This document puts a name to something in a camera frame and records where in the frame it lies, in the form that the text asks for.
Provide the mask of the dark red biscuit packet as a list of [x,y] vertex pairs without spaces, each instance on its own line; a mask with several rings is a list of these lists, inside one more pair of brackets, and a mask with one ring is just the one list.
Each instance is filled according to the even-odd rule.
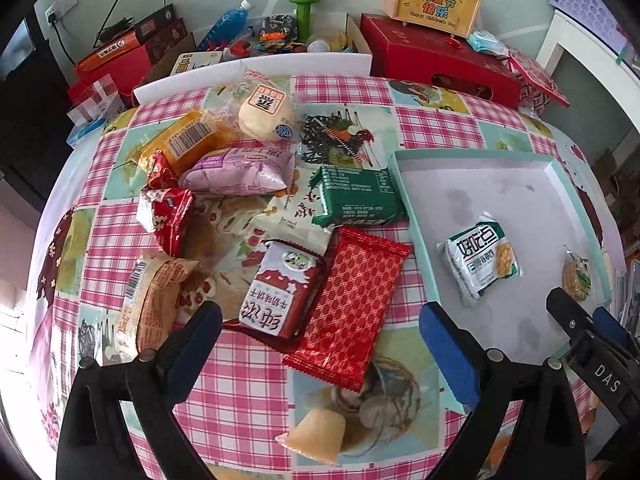
[[290,353],[302,338],[314,295],[325,277],[321,256],[284,240],[268,240],[238,316],[222,327]]

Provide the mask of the yellow pudding cup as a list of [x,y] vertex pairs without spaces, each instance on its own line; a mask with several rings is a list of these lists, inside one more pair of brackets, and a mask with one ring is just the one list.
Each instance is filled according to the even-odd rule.
[[345,430],[343,415],[327,408],[313,408],[297,426],[277,436],[276,441],[317,463],[337,466]]

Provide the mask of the pink swiss roll packet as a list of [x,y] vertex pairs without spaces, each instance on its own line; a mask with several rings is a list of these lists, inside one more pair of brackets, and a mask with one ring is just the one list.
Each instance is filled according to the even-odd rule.
[[204,155],[178,182],[218,196],[269,195],[293,182],[295,155],[282,148],[223,148]]

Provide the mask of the orange cake packet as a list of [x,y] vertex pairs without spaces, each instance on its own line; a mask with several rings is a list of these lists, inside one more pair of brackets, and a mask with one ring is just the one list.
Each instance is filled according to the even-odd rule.
[[146,142],[132,160],[149,174],[155,152],[161,151],[169,167],[180,177],[207,153],[228,148],[238,137],[230,122],[200,108],[186,113]]

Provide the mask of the steamed cake clear packet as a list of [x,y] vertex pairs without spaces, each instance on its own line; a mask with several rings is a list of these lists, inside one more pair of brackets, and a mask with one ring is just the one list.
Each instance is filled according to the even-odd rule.
[[293,140],[297,102],[282,84],[247,68],[222,95],[220,116],[244,136],[262,143]]

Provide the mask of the round cookie clear packet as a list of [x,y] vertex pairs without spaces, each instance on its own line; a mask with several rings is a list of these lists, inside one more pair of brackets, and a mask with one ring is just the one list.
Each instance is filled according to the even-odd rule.
[[589,262],[568,248],[565,249],[562,289],[577,302],[585,301],[591,294]]

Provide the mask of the teal rimmed white tray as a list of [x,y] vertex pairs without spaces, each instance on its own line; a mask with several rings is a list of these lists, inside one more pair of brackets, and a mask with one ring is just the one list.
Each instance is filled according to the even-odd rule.
[[[425,295],[484,349],[539,365],[560,356],[567,334],[546,309],[562,284],[568,252],[587,259],[587,312],[607,306],[612,290],[601,244],[562,165],[551,156],[486,150],[402,150],[388,170],[405,204]],[[521,274],[492,284],[476,304],[460,288],[437,249],[481,214],[494,218],[511,244]]]

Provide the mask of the red candy packet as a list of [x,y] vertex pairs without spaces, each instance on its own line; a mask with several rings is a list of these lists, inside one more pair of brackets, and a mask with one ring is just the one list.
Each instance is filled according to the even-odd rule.
[[139,197],[137,222],[153,234],[158,246],[171,257],[182,256],[182,239],[190,221],[194,196],[180,188],[178,177],[161,150],[151,158],[148,182]]

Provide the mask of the red patterned flat box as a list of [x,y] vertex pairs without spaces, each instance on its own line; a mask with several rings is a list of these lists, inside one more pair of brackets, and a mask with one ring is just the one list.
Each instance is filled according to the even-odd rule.
[[508,57],[503,64],[521,83],[518,101],[521,112],[540,117],[552,102],[564,107],[570,106],[570,101],[559,86],[534,58],[518,49],[509,48]]

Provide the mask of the white shelf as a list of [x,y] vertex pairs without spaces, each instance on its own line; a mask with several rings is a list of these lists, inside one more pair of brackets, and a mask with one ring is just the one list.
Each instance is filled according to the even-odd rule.
[[555,10],[536,61],[552,75],[564,53],[570,54],[599,81],[639,130],[639,76],[584,26]]

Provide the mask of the green snack packet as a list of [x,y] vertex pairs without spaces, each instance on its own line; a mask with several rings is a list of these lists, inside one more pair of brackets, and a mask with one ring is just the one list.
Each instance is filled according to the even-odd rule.
[[387,169],[322,166],[309,181],[322,211],[312,223],[329,226],[385,226],[399,220],[404,205]]

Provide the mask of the blue wet wipes pack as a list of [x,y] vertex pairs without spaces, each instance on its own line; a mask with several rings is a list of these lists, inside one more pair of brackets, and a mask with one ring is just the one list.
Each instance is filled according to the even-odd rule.
[[488,30],[473,30],[466,42],[477,53],[492,55],[495,58],[509,56],[509,48]]

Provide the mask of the clear plastic bottle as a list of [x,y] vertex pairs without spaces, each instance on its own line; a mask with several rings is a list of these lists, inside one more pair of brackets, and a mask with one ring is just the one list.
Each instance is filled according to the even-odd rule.
[[342,52],[346,46],[346,34],[337,29],[319,30],[306,42],[306,50],[312,53]]

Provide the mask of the cardboard box of toys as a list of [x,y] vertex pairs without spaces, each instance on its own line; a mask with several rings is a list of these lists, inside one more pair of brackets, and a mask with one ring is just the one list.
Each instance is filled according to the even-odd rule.
[[[342,52],[308,52],[307,41],[298,40],[296,17],[271,14],[251,18],[247,21],[246,29],[231,44],[214,51],[222,52],[222,59],[218,64],[232,61],[248,64],[254,58],[263,56],[277,75],[368,76],[372,53],[354,18],[348,13],[312,14],[310,36],[323,29],[344,32],[347,37],[346,48]],[[196,50],[195,41],[203,37],[201,29],[191,32],[165,54],[139,86],[170,76],[172,66],[181,53],[201,52]]]

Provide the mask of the wall power socket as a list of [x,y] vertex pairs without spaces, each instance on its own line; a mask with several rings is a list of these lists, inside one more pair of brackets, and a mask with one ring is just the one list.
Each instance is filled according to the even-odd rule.
[[62,17],[77,5],[78,0],[56,0],[55,3],[47,8],[46,14],[44,14],[47,23],[52,26],[54,23],[61,21]]

